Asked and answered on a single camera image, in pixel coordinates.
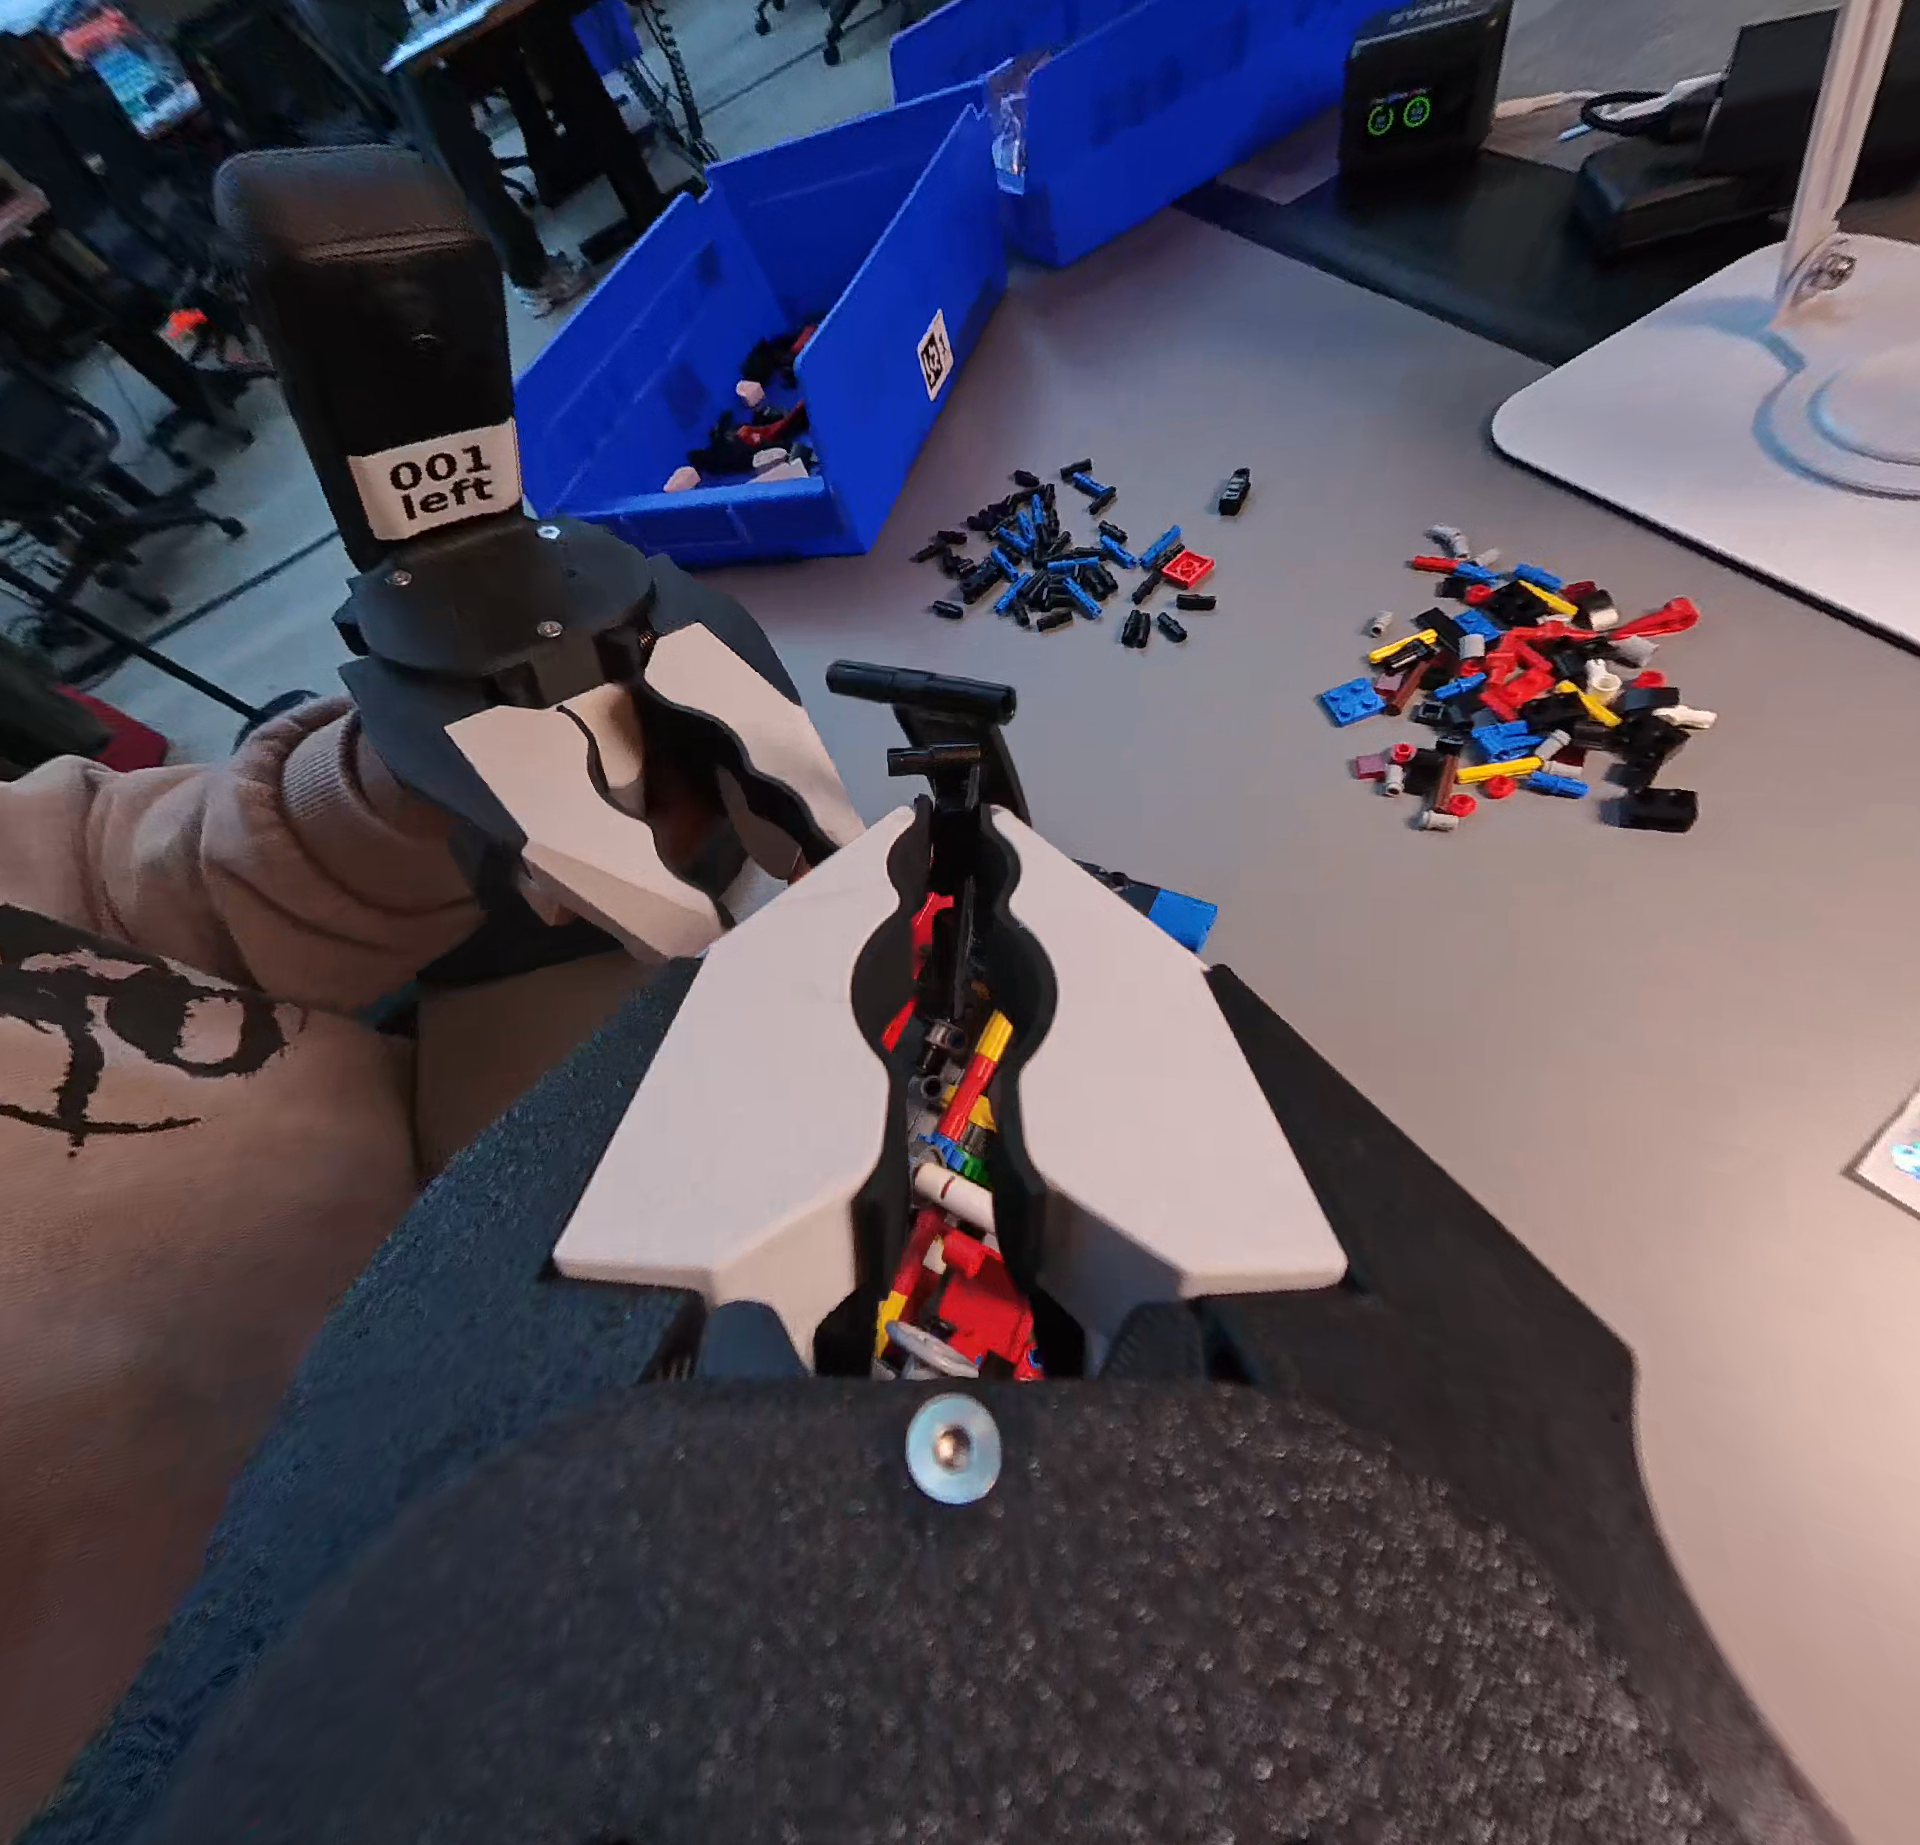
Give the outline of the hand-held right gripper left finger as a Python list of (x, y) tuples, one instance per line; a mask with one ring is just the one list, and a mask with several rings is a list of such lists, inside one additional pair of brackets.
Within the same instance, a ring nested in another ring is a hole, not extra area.
[(906, 806), (712, 944), (553, 1247), (575, 1280), (767, 1305), (798, 1348), (856, 1288), (887, 1075), (854, 974), (900, 908)]

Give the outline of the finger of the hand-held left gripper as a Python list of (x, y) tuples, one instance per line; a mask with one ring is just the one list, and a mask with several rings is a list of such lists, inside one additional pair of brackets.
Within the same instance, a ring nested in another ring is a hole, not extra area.
[(545, 908), (583, 917), (632, 954), (693, 958), (724, 935), (713, 896), (675, 871), (655, 824), (623, 806), (643, 780), (623, 685), (558, 704), (491, 704), (447, 735), (521, 834), (521, 868)]
[(703, 624), (655, 642), (641, 675), (641, 737), (648, 808), (713, 808), (780, 883), (869, 827), (807, 707)]

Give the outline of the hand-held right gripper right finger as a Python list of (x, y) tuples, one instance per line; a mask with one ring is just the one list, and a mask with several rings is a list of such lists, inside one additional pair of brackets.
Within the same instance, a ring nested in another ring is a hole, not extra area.
[(1320, 1290), (1348, 1255), (1186, 944), (1038, 832), (993, 812), (1007, 935), (1040, 1010), (1002, 1127), (1040, 1186), (1043, 1291), (1099, 1346), (1144, 1305)]

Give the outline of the lego car chassis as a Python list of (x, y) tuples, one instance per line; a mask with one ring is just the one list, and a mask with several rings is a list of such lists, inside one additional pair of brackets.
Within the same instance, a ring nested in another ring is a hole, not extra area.
[(927, 888), (912, 920), (912, 990), (881, 1033), (904, 1068), (904, 1213), (891, 1280), (878, 1290), (873, 1377), (1041, 1381), (1047, 1316), (1016, 1280), (1000, 1237), (1007, 1067), (1021, 1024), (1003, 1008), (982, 941), (965, 954), (953, 1016), (928, 1008), (956, 896)]

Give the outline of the person's left forearm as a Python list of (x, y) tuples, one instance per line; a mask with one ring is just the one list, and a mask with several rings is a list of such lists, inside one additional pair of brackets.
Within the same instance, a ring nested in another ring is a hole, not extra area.
[(2, 897), (280, 1001), (357, 1010), (473, 935), (452, 820), (344, 699), (208, 765), (62, 755), (2, 787)]

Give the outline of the pile of colourful lego pieces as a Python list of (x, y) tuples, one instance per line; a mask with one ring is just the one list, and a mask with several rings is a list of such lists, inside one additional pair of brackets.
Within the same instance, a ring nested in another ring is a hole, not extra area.
[(1313, 693), (1330, 728), (1388, 728), (1351, 775), (1444, 838), (1516, 799), (1591, 803), (1606, 824), (1687, 835), (1701, 819), (1671, 765), (1718, 715), (1693, 704), (1663, 650), (1701, 624), (1693, 597), (1638, 608), (1594, 581), (1475, 550), (1435, 524), (1408, 569), (1413, 615), (1362, 629), (1356, 672)]

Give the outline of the person's left hand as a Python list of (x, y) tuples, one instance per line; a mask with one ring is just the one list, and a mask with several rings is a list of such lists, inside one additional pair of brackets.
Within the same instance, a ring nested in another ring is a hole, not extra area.
[(785, 879), (763, 869), (720, 808), (668, 800), (649, 824), (660, 857), (712, 897), (723, 929), (749, 920), (786, 888)]

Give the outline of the pile of black blue pins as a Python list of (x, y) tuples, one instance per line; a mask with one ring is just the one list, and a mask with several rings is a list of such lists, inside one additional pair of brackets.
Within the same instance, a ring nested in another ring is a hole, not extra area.
[(993, 615), (1034, 637), (1098, 631), (1123, 650), (1184, 647), (1189, 624), (1220, 610), (1220, 565), (1184, 524), (1144, 538), (1117, 518), (1121, 489), (1080, 457), (1016, 467), (1006, 490), (912, 553), (950, 626)]

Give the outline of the blue bin with square label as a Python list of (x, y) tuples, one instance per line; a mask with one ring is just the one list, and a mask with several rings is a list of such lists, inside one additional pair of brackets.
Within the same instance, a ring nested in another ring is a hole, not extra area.
[[(517, 378), (525, 494), (683, 567), (869, 550), (1006, 295), (977, 88), (716, 165), (600, 279)], [(803, 476), (720, 478), (750, 354), (796, 355)]]

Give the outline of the small clear plastic bag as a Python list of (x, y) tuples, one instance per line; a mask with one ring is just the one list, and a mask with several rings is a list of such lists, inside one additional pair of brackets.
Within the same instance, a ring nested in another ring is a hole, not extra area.
[(1007, 196), (1025, 192), (1032, 90), (1036, 75), (1050, 57), (1053, 47), (1034, 47), (1000, 61), (985, 79), (991, 158), (996, 185)]

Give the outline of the holographic sticker sheet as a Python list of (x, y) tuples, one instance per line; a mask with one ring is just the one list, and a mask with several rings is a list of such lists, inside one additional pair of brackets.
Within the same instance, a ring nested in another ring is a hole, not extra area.
[(1895, 1115), (1879, 1128), (1873, 1141), (1847, 1167), (1847, 1174), (1876, 1195), (1918, 1217), (1918, 1088)]

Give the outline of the long blue storage bin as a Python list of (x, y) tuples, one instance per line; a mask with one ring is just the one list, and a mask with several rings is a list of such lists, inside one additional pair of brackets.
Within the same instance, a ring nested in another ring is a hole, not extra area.
[(1411, 0), (951, 0), (889, 49), (899, 103), (1041, 54), (1010, 244), (1062, 269), (1335, 104), (1356, 30)]

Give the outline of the black desk mat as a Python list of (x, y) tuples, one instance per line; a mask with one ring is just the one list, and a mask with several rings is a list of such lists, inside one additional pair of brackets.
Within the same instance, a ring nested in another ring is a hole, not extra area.
[(1325, 177), (1286, 202), (1213, 177), (1177, 208), (1550, 365), (1785, 230), (1765, 214), (1606, 257), (1575, 220), (1575, 172), (1505, 151), (1382, 192)]

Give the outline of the black power bank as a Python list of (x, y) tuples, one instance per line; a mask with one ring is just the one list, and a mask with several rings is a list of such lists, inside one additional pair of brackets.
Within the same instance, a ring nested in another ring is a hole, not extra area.
[(1495, 123), (1516, 0), (1415, 0), (1367, 18), (1348, 49), (1337, 104), (1346, 182), (1467, 167)]

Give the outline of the black power adapter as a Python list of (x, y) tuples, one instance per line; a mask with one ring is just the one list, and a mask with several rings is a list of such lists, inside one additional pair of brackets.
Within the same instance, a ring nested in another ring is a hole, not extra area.
[(1784, 215), (1835, 27), (1833, 8), (1746, 25), (1721, 73), (1583, 100), (1577, 117), (1603, 143), (1575, 172), (1573, 222), (1597, 259)]

